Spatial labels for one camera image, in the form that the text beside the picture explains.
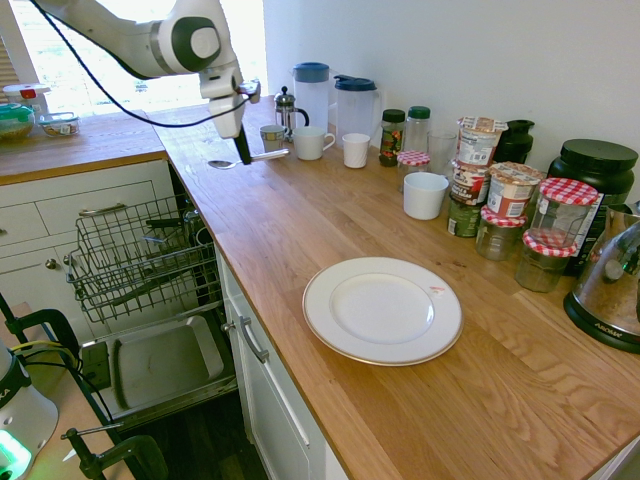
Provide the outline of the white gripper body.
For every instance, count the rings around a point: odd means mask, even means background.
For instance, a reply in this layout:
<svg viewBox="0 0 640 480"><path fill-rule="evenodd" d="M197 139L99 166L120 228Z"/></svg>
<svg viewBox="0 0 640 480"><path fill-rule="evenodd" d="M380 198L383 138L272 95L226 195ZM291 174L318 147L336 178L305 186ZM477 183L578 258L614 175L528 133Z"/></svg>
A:
<svg viewBox="0 0 640 480"><path fill-rule="evenodd" d="M244 103L245 98L236 94L209 101L208 109L221 138L232 139L239 136L242 127Z"/></svg>

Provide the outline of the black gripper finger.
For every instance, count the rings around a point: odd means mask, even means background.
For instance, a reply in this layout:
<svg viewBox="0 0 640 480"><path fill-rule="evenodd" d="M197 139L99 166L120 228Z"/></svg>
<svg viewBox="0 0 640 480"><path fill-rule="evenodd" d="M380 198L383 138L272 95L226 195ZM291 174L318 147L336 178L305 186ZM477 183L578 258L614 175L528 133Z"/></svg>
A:
<svg viewBox="0 0 640 480"><path fill-rule="evenodd" d="M236 146L241 162L244 165L250 165L252 163L252 156L243 125L240 125L239 133L234 138L234 144Z"/></svg>

